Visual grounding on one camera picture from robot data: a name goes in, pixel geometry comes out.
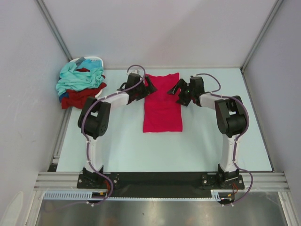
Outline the pink red t shirt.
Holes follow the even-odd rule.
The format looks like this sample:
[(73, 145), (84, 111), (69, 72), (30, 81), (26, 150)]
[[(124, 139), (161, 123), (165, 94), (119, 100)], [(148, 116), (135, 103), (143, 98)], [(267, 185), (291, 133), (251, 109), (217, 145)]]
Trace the pink red t shirt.
[(143, 132), (182, 132), (183, 122), (178, 97), (167, 92), (179, 81), (180, 74), (153, 76), (148, 74), (157, 91), (144, 99)]

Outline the white laundry basket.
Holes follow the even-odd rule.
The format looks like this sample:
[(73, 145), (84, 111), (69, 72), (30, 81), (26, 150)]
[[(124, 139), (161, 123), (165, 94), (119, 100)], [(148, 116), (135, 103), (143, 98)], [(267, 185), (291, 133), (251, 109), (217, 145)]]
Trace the white laundry basket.
[[(104, 63), (103, 63), (103, 60), (97, 56), (84, 56), (84, 58), (86, 60), (90, 60), (91, 62), (99, 62), (100, 66), (103, 67), (104, 66)], [(77, 62), (79, 61), (80, 57), (79, 58), (75, 58), (73, 60), (71, 60), (70, 62)], [(95, 95), (95, 98), (99, 99), (100, 96), (101, 96), (101, 93), (102, 93), (102, 90), (100, 90), (96, 95)]]

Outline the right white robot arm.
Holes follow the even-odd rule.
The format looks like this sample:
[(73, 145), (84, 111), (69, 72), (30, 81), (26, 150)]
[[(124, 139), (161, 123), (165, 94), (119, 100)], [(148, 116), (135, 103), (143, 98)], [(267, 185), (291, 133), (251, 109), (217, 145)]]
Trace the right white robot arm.
[(239, 96), (229, 97), (216, 94), (221, 89), (219, 82), (217, 82), (219, 86), (217, 90), (206, 92), (202, 75), (199, 73), (191, 76), (189, 83), (184, 79), (179, 79), (167, 93), (175, 95), (180, 90), (177, 103), (188, 106), (190, 102), (193, 102), (197, 106), (215, 111), (217, 127), (223, 135), (222, 159), (214, 177), (211, 179), (206, 176), (202, 179), (202, 184), (205, 187), (216, 186), (230, 189), (239, 179), (241, 169), (237, 165), (237, 153), (240, 138), (249, 128), (249, 114)]

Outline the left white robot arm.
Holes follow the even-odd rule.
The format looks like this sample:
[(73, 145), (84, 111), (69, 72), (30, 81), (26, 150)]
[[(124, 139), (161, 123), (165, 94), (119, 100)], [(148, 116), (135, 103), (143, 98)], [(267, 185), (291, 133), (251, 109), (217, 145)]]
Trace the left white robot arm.
[(86, 139), (86, 158), (77, 188), (101, 188), (112, 182), (104, 174), (103, 150), (100, 137), (109, 126), (111, 111), (155, 93), (157, 88), (143, 69), (143, 75), (127, 70), (127, 81), (116, 92), (101, 98), (87, 98), (78, 119), (78, 127)]

